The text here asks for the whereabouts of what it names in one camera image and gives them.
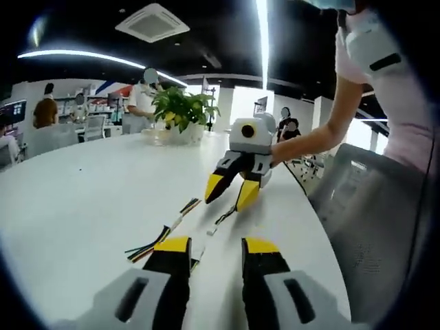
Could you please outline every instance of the pink shirt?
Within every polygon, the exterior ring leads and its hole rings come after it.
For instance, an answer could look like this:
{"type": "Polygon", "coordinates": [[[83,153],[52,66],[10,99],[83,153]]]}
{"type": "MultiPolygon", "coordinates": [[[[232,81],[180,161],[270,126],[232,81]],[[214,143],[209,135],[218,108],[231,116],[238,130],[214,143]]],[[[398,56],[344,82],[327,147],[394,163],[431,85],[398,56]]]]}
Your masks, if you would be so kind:
{"type": "MultiPolygon", "coordinates": [[[[369,10],[346,17],[349,30],[362,24],[371,14],[369,10]]],[[[415,166],[422,172],[428,168],[432,146],[434,120],[430,117],[428,102],[415,76],[388,74],[372,79],[349,58],[342,43],[340,29],[336,34],[336,73],[354,83],[368,83],[374,92],[384,113],[388,117],[390,134],[384,155],[402,164],[415,166]]],[[[431,170],[435,168],[435,158],[431,170]]]]}

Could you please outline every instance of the black ceiling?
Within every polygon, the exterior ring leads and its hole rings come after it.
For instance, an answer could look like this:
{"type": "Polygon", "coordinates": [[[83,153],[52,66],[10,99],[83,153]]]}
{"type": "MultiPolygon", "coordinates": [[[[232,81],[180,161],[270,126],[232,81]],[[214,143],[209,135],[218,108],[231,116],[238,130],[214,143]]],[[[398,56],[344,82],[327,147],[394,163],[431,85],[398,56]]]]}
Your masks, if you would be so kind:
{"type": "MultiPolygon", "coordinates": [[[[172,76],[218,73],[261,76],[261,48],[256,4],[229,1],[34,1],[9,10],[18,23],[2,20],[7,47],[1,53],[2,83],[55,78],[93,78],[133,83],[139,69],[96,58],[50,56],[17,60],[32,50],[87,50],[155,67],[172,76]],[[179,17],[190,31],[156,43],[147,43],[115,30],[122,20],[152,2],[179,17]],[[38,45],[32,28],[40,24],[38,45]],[[220,62],[214,68],[209,56],[220,62]]],[[[332,98],[335,88],[334,54],[336,12],[320,11],[304,1],[268,1],[269,78],[295,88],[269,84],[277,94],[295,98],[332,98]]],[[[260,82],[222,79],[222,85],[260,87],[260,82]]],[[[374,96],[361,109],[383,117],[374,96]]]]}

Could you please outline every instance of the black camera lens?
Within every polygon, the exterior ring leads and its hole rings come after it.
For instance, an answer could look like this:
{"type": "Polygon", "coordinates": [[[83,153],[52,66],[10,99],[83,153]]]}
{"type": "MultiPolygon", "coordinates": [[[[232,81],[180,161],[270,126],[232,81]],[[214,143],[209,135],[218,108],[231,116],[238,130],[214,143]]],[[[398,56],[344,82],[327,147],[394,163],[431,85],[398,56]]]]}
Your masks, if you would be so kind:
{"type": "Polygon", "coordinates": [[[251,138],[255,134],[254,127],[250,125],[243,126],[241,129],[241,134],[243,134],[245,138],[251,138]]]}

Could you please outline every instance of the white flower pot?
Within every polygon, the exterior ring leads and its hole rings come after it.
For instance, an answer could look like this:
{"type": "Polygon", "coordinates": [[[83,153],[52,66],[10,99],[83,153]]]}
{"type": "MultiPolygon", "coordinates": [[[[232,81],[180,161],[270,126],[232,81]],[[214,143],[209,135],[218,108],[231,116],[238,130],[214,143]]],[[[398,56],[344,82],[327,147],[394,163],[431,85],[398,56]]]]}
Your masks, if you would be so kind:
{"type": "Polygon", "coordinates": [[[181,133],[179,127],[174,126],[170,130],[170,140],[168,142],[174,145],[190,144],[198,146],[204,136],[204,131],[204,125],[194,124],[193,122],[190,122],[186,130],[181,133]]]}

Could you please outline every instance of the ceiling air conditioner vent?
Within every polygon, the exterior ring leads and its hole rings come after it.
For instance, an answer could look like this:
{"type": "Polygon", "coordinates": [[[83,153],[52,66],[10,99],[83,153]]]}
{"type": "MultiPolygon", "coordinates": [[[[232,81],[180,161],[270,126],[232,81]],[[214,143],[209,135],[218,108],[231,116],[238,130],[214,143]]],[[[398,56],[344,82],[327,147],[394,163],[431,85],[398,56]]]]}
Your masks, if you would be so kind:
{"type": "Polygon", "coordinates": [[[184,33],[190,28],[158,3],[138,10],[115,27],[148,43],[184,33]]]}

